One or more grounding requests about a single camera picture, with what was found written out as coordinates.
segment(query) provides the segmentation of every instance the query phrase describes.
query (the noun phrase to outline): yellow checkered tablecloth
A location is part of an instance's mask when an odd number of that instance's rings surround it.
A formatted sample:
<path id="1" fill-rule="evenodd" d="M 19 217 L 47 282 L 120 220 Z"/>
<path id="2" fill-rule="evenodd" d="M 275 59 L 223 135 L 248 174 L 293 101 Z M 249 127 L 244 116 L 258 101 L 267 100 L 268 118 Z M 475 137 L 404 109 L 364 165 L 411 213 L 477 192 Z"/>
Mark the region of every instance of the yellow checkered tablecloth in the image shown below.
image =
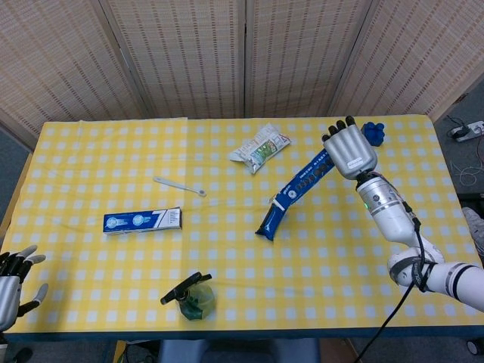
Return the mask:
<path id="1" fill-rule="evenodd" d="M 353 182 L 336 171 L 294 204 L 275 242 L 256 236 L 268 199 L 321 149 L 337 118 L 148 119 L 46 123 L 4 250 L 38 244 L 23 301 L 42 306 L 10 330 L 102 332 L 376 327 L 399 301 L 386 242 Z M 378 169 L 413 206 L 423 235 L 448 261 L 479 264 L 451 179 L 425 116 L 358 117 L 385 124 Z M 255 175 L 228 154 L 267 122 L 292 139 Z M 206 198 L 152 182 L 203 188 Z M 180 206 L 183 229 L 107 236 L 103 215 Z M 216 312 L 186 321 L 160 297 L 194 271 L 211 273 Z M 414 291 L 392 326 L 483 324 L 475 310 Z"/>

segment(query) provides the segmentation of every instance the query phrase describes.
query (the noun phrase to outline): robotic arm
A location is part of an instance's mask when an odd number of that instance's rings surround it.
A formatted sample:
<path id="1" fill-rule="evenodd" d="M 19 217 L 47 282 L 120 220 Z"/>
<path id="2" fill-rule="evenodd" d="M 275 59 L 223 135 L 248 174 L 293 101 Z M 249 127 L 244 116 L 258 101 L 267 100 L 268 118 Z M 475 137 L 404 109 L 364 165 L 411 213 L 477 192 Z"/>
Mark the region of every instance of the robotic arm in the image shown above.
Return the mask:
<path id="1" fill-rule="evenodd" d="M 422 292 L 443 293 L 484 312 L 484 270 L 464 262 L 445 263 L 442 253 L 420 235 L 420 221 L 411 207 L 374 171 L 377 155 L 353 117 L 330 126 L 329 133 L 323 135 L 324 148 L 340 174 L 357 181 L 356 191 L 382 235 L 408 246 L 388 260 L 392 280 L 402 286 L 413 282 Z"/>

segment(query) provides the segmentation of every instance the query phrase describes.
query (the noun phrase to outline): toothpaste box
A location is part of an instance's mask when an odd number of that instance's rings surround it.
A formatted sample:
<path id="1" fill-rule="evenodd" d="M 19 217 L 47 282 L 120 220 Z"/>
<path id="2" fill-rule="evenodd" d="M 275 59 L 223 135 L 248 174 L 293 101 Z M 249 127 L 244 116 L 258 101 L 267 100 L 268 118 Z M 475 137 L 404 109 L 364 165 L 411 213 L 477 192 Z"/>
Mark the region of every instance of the toothpaste box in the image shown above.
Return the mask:
<path id="1" fill-rule="evenodd" d="M 181 227 L 182 210 L 177 206 L 171 209 L 105 214 L 103 232 L 117 234 L 156 231 L 157 229 L 180 229 Z"/>

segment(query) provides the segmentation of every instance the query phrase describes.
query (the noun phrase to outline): green spray bottle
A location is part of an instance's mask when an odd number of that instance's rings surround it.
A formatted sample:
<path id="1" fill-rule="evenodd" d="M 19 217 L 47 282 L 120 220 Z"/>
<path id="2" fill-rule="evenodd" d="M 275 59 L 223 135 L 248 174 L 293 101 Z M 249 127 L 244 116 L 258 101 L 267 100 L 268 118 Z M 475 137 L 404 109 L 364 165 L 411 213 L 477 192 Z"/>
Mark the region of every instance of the green spray bottle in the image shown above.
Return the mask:
<path id="1" fill-rule="evenodd" d="M 196 272 L 167 293 L 160 300 L 161 305 L 176 299 L 180 312 L 188 320 L 204 319 L 215 308 L 215 296 L 210 286 L 200 283 L 211 278 L 211 274 Z"/>

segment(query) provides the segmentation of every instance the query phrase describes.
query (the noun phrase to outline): white snack bag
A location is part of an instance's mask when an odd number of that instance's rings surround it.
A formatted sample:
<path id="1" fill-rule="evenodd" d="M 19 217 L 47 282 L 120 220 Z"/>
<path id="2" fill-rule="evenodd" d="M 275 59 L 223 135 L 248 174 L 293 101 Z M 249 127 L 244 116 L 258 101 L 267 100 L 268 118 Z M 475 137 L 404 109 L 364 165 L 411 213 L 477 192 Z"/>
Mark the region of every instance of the white snack bag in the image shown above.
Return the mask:
<path id="1" fill-rule="evenodd" d="M 245 163 L 250 172 L 255 174 L 267 160 L 288 144 L 290 144 L 290 139 L 268 123 L 257 132 L 252 140 L 232 151 L 228 157 L 232 161 Z"/>

